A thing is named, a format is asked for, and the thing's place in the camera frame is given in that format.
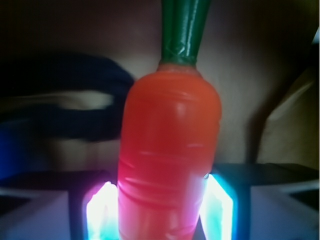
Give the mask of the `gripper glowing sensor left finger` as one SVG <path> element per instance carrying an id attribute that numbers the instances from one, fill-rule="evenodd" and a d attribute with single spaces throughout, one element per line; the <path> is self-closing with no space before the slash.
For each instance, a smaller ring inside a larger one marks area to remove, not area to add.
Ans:
<path id="1" fill-rule="evenodd" d="M 104 183 L 113 180 L 106 170 L 34 171 L 3 178 L 0 186 L 67 192 L 71 239 L 85 240 L 88 238 L 86 206 Z"/>

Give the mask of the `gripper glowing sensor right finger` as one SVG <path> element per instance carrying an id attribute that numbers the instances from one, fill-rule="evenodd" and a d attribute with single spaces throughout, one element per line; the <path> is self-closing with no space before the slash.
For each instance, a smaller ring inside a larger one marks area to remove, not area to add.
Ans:
<path id="1" fill-rule="evenodd" d="M 317 240 L 319 171 L 295 163 L 218 163 L 196 240 Z"/>

